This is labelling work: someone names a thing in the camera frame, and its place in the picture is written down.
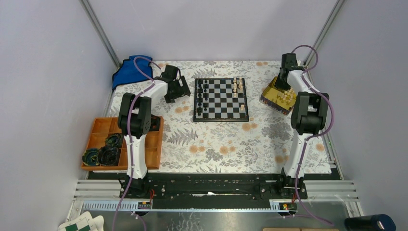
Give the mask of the black white chess board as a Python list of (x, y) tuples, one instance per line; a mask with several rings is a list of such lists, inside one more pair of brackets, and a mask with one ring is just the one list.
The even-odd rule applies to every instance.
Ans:
[(194, 81), (193, 122), (248, 122), (245, 79), (243, 93), (233, 97), (233, 78), (197, 78)]

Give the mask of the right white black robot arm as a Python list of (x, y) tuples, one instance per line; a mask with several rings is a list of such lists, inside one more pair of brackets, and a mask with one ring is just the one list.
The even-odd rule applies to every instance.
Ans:
[(296, 100), (291, 115), (293, 143), (289, 159), (275, 184), (278, 196), (299, 199), (304, 189), (304, 162), (307, 143), (324, 128), (328, 111), (328, 94), (318, 92), (307, 77), (307, 71), (297, 64), (295, 53), (282, 55), (280, 72), (274, 87), (280, 91), (293, 89)]

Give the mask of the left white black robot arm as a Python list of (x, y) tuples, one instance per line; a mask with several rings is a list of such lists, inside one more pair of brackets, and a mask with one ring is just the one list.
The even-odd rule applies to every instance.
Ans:
[(191, 92), (181, 70), (167, 65), (160, 76), (137, 94), (125, 93), (118, 115), (118, 127), (127, 147), (127, 175), (123, 195), (143, 198), (150, 193), (145, 163), (145, 141), (152, 125), (152, 103), (161, 98), (174, 103)]

